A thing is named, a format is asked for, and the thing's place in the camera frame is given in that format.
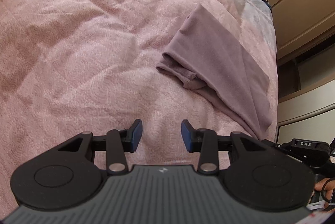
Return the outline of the person's right hand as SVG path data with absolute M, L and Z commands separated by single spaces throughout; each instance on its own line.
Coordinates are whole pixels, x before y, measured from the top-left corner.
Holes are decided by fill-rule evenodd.
M 310 211 L 334 211 L 334 178 L 317 182 L 307 208 Z

